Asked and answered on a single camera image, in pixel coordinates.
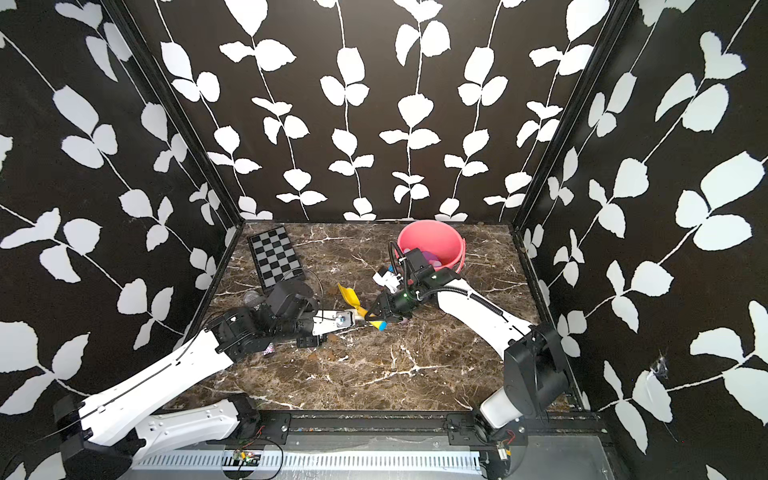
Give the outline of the purple trowel pink handle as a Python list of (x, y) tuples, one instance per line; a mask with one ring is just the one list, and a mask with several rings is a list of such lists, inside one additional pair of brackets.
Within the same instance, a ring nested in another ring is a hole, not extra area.
[(426, 261), (435, 269), (441, 268), (443, 266), (442, 261), (434, 254), (430, 252), (424, 252), (423, 253)]

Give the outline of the pink plastic bucket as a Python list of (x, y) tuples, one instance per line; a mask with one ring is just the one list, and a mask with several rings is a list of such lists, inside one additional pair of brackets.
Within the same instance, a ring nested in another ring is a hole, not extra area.
[(418, 248), (432, 254), (440, 269), (460, 273), (466, 260), (466, 241), (452, 226), (437, 220), (418, 220), (407, 224), (399, 233), (397, 245), (403, 251)]

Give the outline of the yellow trowel yellow handle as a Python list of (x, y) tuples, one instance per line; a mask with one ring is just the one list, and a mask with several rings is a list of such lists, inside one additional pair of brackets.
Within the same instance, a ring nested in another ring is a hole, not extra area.
[(365, 315), (368, 313), (368, 311), (362, 307), (360, 299), (352, 288), (347, 288), (341, 284), (338, 284), (338, 289), (345, 303), (355, 310), (356, 319), (365, 320), (368, 324), (377, 330), (384, 330), (387, 327), (386, 321), (366, 319)]

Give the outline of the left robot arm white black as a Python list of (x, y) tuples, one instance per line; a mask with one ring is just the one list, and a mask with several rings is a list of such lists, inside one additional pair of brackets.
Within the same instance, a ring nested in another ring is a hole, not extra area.
[(277, 341), (314, 342), (351, 319), (323, 308), (300, 280), (278, 283), (267, 297), (255, 296), (229, 309), (184, 343), (129, 379), (76, 403), (55, 408), (59, 451), (68, 479), (118, 479), (144, 458), (234, 434), (253, 436), (260, 413), (245, 394), (209, 406), (157, 411), (200, 381)]

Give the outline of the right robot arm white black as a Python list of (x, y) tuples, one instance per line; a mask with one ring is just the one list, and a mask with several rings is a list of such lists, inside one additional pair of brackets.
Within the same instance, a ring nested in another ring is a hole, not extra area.
[(490, 430), (537, 417), (568, 391), (568, 362), (556, 329), (505, 311), (455, 270), (435, 269), (419, 249), (404, 252), (390, 243), (388, 253), (394, 286), (384, 288), (365, 318), (401, 321), (432, 303), (485, 340), (503, 362), (502, 386), (479, 407)]

